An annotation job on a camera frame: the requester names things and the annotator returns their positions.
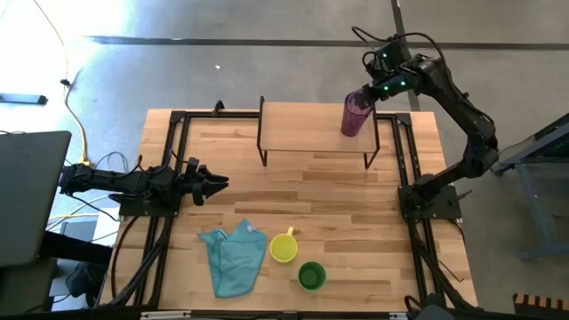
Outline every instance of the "teal cloth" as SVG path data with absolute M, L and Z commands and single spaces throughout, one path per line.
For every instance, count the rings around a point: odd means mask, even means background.
M 265 257 L 267 237 L 245 219 L 230 235 L 216 228 L 198 236 L 207 245 L 215 297 L 233 298 L 251 292 Z

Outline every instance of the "wooden tabletop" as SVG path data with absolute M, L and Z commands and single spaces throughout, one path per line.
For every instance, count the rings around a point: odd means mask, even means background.
M 168 109 L 148 112 L 140 144 L 144 166 L 160 164 L 170 113 Z M 411 116 L 421 170 L 439 172 L 445 160 L 435 117 L 430 112 L 412 112 Z M 407 227 L 398 210 L 399 175 L 391 126 L 380 120 L 378 128 L 381 150 L 368 171 L 359 154 L 321 152 L 272 152 L 271 165 L 265 168 L 256 149 L 256 119 L 192 120 L 184 157 L 197 157 L 211 172 L 229 176 L 229 187 L 201 207 L 194 206 L 190 197 L 184 198 L 173 224 L 160 308 L 405 310 L 404 296 L 416 297 L 417 284 Z M 413 181 L 413 173 L 408 176 Z M 242 219 L 248 219 L 268 239 L 294 226 L 299 251 L 291 263 L 280 264 L 267 250 L 253 292 L 216 299 L 205 244 L 197 233 L 215 228 L 229 233 Z M 126 223 L 121 223 L 121 233 Z M 140 218 L 125 237 L 117 261 L 119 289 L 140 265 L 147 227 L 148 219 Z M 459 231 L 442 220 L 433 221 L 433 230 L 438 258 L 465 280 L 459 283 L 445 273 L 464 298 L 476 305 Z M 297 283 L 298 268 L 307 260 L 319 261 L 326 268 L 328 281 L 320 292 L 305 292 Z M 432 291 L 429 274 L 427 279 Z M 148 281 L 145 300 L 152 284 Z M 109 300 L 108 280 L 101 302 Z
M 337 103 L 265 102 L 260 148 L 275 151 L 372 153 L 376 150 L 371 117 L 355 137 L 340 131 L 344 106 Z

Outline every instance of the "metal rod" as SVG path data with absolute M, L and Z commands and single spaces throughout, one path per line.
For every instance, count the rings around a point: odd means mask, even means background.
M 174 134 L 176 132 L 176 125 L 179 121 L 170 121 L 168 125 L 168 133 L 166 134 L 166 142 L 164 144 L 164 153 L 162 154 L 162 165 L 169 165 L 170 154 L 172 153 L 172 144 L 174 140 Z M 146 234 L 146 242 L 144 243 L 144 251 L 142 252 L 142 260 L 146 259 L 148 253 L 152 250 L 154 246 L 154 237 L 156 236 L 156 227 L 158 225 L 158 217 L 150 217 L 150 222 L 148 224 L 148 231 Z M 146 290 L 146 279 L 148 275 L 144 275 L 140 281 L 139 286 L 136 288 L 136 293 L 134 293 L 134 306 L 139 306 L 144 300 L 144 291 Z
M 373 114 L 376 115 L 377 111 L 375 110 L 375 108 L 373 108 Z M 372 154 L 372 158 L 369 160 L 369 163 L 367 162 L 367 154 L 364 154 L 364 163 L 365 163 L 365 169 L 369 169 L 372 166 L 372 162 L 375 159 L 375 156 L 377 156 L 378 152 L 380 152 L 380 134 L 378 133 L 377 130 L 377 118 L 375 116 L 372 117 L 373 120 L 373 130 L 375 131 L 375 151 Z
M 407 186 L 409 184 L 409 180 L 407 179 L 407 170 L 405 169 L 405 158 L 403 154 L 403 147 L 401 145 L 399 125 L 395 116 L 391 118 L 391 126 L 393 130 L 393 140 L 396 147 L 399 177 L 401 178 L 401 184 Z M 422 303 L 425 299 L 427 299 L 427 283 L 425 282 L 425 272 L 423 271 L 421 256 L 419 255 L 419 239 L 417 239 L 416 234 L 413 232 L 413 228 L 415 228 L 415 226 L 407 224 L 407 227 L 409 229 L 409 240 L 411 242 L 411 252 L 413 254 L 413 266 L 415 270 L 415 277 L 417 279 L 417 289 L 419 291 L 419 299 Z
M 413 168 L 413 176 L 415 177 L 415 181 L 421 176 L 421 167 L 419 165 L 419 154 L 417 152 L 417 145 L 415 144 L 415 136 L 413 134 L 413 125 L 411 122 L 410 125 L 405 126 L 405 133 L 407 136 L 407 143 L 409 144 L 409 152 L 411 154 L 411 167 Z M 425 233 L 425 242 L 427 245 L 427 251 L 433 257 L 433 261 L 438 266 L 438 257 L 437 257 L 437 247 L 435 246 L 435 237 L 433 236 L 433 228 L 431 226 L 430 220 L 425 219 L 422 222 L 423 225 L 423 232 Z M 431 275 L 433 277 L 433 284 L 435 285 L 435 292 L 441 296 L 445 296 L 445 292 L 443 291 L 443 285 L 435 278 L 435 274 L 431 271 Z
M 260 148 L 260 128 L 262 127 L 263 121 L 263 104 L 265 103 L 265 97 L 260 96 L 259 102 L 259 122 L 257 124 L 257 150 L 259 150 L 260 160 L 263 162 L 263 166 L 267 166 L 267 151 L 264 152 Z
M 188 141 L 188 131 L 189 131 L 189 123 L 191 118 L 188 114 L 184 116 L 184 122 L 182 123 L 181 127 L 181 135 L 180 135 L 180 144 L 178 145 L 178 158 L 183 159 L 184 154 L 186 152 L 186 143 Z M 181 173 L 181 167 L 183 165 L 182 161 L 176 161 L 176 165 L 174 166 L 174 170 L 176 173 Z M 173 217 L 165 218 L 164 220 L 164 232 L 165 240 L 164 240 L 164 250 L 160 252 L 160 256 L 158 257 L 158 263 L 156 265 L 156 277 L 154 278 L 154 286 L 152 288 L 152 295 L 150 296 L 150 300 L 148 304 L 150 305 L 158 305 L 160 300 L 160 292 L 162 291 L 162 282 L 164 280 L 164 269 L 166 267 L 166 257 L 168 256 L 168 245 L 170 244 L 170 234 L 172 233 L 172 225 L 173 225 Z

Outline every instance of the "gray floor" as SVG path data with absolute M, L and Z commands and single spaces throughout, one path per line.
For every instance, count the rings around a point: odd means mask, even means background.
M 230 108 L 255 108 L 260 95 L 278 101 L 341 102 L 369 78 L 360 63 L 362 48 L 104 45 L 85 42 L 81 35 L 355 40 L 349 31 L 352 25 L 378 36 L 395 32 L 389 0 L 143 4 L 44 0 L 40 4 L 66 39 L 70 74 L 76 73 L 69 105 L 84 124 L 89 157 L 95 160 L 120 150 L 132 162 L 149 108 L 211 108 L 216 100 L 224 100 Z M 565 18 L 569 2 L 564 0 L 401 0 L 400 4 L 407 31 L 423 31 L 441 42 L 569 41 Z M 0 51 L 0 69 L 10 75 L 0 78 L 2 91 L 42 92 L 51 99 L 44 108 L 0 106 L 0 129 L 70 130 L 74 139 L 68 159 L 76 161 L 80 141 L 60 104 L 57 84 L 64 69 L 60 45 L 31 1 L 12 1 L 0 18 L 0 39 L 9 45 Z M 494 118 L 502 147 L 569 111 L 569 52 L 445 54 L 456 84 Z M 389 109 L 409 109 L 404 95 L 390 102 Z M 422 110 L 437 115 L 447 163 L 457 161 L 464 135 L 432 100 L 420 97 L 420 104 Z M 487 173 L 457 186 L 474 190 L 461 206 L 480 306 L 511 312 L 514 292 L 569 299 L 567 257 L 529 262 L 517 257 L 518 250 L 535 246 L 537 239 L 516 175 L 509 172 L 495 178 Z M 53 211 L 65 213 L 76 206 L 57 197 Z

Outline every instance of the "yellow cup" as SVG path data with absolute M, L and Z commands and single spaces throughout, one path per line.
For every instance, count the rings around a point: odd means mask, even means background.
M 278 262 L 288 262 L 294 258 L 299 250 L 293 238 L 293 227 L 289 227 L 285 234 L 277 235 L 270 241 L 270 255 Z

